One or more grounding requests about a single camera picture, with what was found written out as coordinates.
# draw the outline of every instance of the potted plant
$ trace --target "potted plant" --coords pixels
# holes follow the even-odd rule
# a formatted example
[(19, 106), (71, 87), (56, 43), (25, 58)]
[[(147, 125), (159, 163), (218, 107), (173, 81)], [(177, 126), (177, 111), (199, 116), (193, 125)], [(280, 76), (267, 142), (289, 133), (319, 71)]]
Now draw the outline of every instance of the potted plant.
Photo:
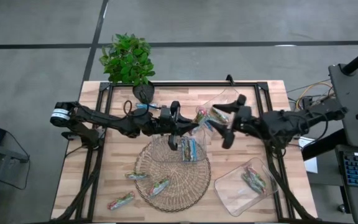
[(104, 66), (104, 73), (109, 74), (110, 82), (133, 83), (135, 97), (142, 103), (151, 103), (154, 85), (147, 77), (152, 77), (155, 72), (149, 59), (150, 45), (144, 38), (137, 38), (134, 34), (116, 34), (116, 37), (117, 41), (112, 40), (108, 51), (102, 47), (103, 56), (99, 61)]

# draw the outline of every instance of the black plant pot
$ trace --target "black plant pot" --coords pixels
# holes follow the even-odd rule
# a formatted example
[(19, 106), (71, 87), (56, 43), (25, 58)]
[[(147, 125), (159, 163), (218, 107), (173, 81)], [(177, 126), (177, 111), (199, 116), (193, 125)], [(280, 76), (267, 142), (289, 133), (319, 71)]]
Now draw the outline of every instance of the black plant pot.
[(147, 85), (141, 84), (134, 86), (132, 92), (141, 103), (149, 104), (153, 101), (154, 85), (149, 81)]

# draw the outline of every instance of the black metal frame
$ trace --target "black metal frame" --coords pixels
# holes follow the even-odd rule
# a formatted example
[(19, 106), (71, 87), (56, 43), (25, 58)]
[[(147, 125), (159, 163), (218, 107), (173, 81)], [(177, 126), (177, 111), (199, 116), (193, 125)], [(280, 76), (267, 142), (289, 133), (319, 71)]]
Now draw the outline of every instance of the black metal frame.
[[(154, 85), (155, 86), (164, 86), (164, 87), (167, 87), (167, 86), (205, 86), (205, 87), (211, 87), (211, 86), (244, 87), (244, 86), (248, 86), (248, 87), (253, 87), (255, 90), (255, 97), (257, 100), (257, 107), (258, 107), (259, 115), (261, 115), (264, 112), (263, 105), (262, 105), (262, 98), (260, 96), (260, 91), (264, 91), (268, 111), (273, 110), (272, 101), (270, 99), (269, 86), (267, 85), (267, 82), (244, 82), (244, 83), (234, 82), (232, 77), (230, 75), (228, 75), (226, 78), (226, 81), (222, 81), (222, 82), (157, 82), (157, 83), (154, 83)], [(96, 111), (100, 111), (100, 109), (101, 109), (103, 95), (106, 90), (108, 90), (108, 100), (106, 102), (105, 113), (108, 113), (110, 110), (111, 102), (112, 102), (112, 91), (113, 91), (114, 87), (129, 87), (129, 86), (132, 86), (132, 85), (122, 84), (122, 83), (112, 84), (109, 82), (101, 82), (100, 86), (99, 86), (98, 99), (96, 102)], [(86, 160), (85, 160), (85, 168), (83, 171), (83, 179), (81, 182), (81, 190), (78, 193), (78, 195), (75, 197), (75, 199), (73, 200), (71, 205), (67, 208), (67, 210), (69, 210), (69, 212), (67, 212), (67, 210), (66, 210), (62, 216), (60, 216), (57, 219), (50, 220), (47, 223), (92, 223), (94, 206), (95, 206), (95, 202), (96, 202), (96, 194), (98, 191), (98, 180), (99, 180), (99, 173), (100, 173), (100, 169), (101, 169), (101, 161), (102, 161), (102, 156), (103, 156), (105, 136), (103, 136), (101, 138), (101, 140), (103, 142), (103, 146), (101, 146), (100, 148), (98, 148), (96, 150), (97, 151), (96, 163), (95, 163), (95, 167), (94, 167), (91, 175), (89, 175), (89, 173), (90, 173), (90, 166), (91, 166), (91, 161), (92, 161), (92, 156), (93, 156), (94, 150), (88, 150), (88, 152), (87, 152)], [(268, 160), (273, 160), (272, 153), (267, 149), (266, 149), (266, 156), (267, 156)], [(285, 170), (284, 161), (283, 161), (282, 157), (278, 157), (278, 164), (279, 164), (280, 175), (282, 176), (285, 183), (288, 184), (287, 173)], [(87, 213), (86, 218), (82, 218), (81, 215), (83, 212), (83, 202), (84, 202), (83, 199), (91, 185), (92, 185), (92, 189), (91, 189), (88, 213)], [(283, 211), (282, 211), (282, 205), (281, 205), (279, 193), (278, 192), (274, 193), (273, 197), (274, 197), (275, 211), (277, 214), (277, 220), (283, 219)], [(287, 198), (286, 198), (286, 200), (287, 200), (286, 203), (287, 203), (289, 218), (295, 218), (293, 207)], [(75, 218), (73, 220), (71, 220), (70, 217), (73, 214), (74, 210), (76, 210)]]

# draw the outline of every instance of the wicker tray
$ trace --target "wicker tray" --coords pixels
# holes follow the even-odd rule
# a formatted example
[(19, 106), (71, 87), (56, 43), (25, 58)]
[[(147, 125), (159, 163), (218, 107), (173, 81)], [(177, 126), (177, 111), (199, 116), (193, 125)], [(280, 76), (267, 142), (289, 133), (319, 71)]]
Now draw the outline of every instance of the wicker tray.
[[(151, 206), (163, 212), (179, 212), (197, 203), (208, 189), (211, 180), (211, 166), (208, 158), (199, 162), (156, 162), (152, 159), (153, 150), (159, 149), (153, 143), (145, 146), (138, 155), (135, 170), (149, 174), (144, 180), (135, 181), (140, 196)], [(162, 151), (167, 158), (172, 157)], [(147, 192), (154, 183), (168, 176), (170, 183), (166, 189), (154, 197)]]

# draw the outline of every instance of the yellow wire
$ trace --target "yellow wire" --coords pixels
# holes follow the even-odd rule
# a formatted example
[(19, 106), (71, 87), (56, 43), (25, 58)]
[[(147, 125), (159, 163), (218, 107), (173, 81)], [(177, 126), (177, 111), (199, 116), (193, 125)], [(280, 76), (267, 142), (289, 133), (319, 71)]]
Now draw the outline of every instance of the yellow wire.
[(309, 86), (308, 88), (306, 88), (306, 89), (304, 90), (304, 92), (301, 94), (301, 96), (299, 96), (299, 98), (296, 100), (295, 106), (296, 106), (297, 109), (300, 109), (300, 108), (299, 108), (299, 101), (300, 101), (300, 99), (302, 99), (303, 95), (304, 95), (307, 91), (309, 91), (311, 88), (313, 88), (314, 86), (318, 86), (318, 85), (326, 85), (326, 86), (328, 86), (328, 87), (330, 87), (330, 88), (333, 87), (333, 86), (331, 86), (330, 84), (327, 84), (327, 83), (324, 83), (324, 82), (316, 83), (316, 84), (314, 84), (314, 85)]

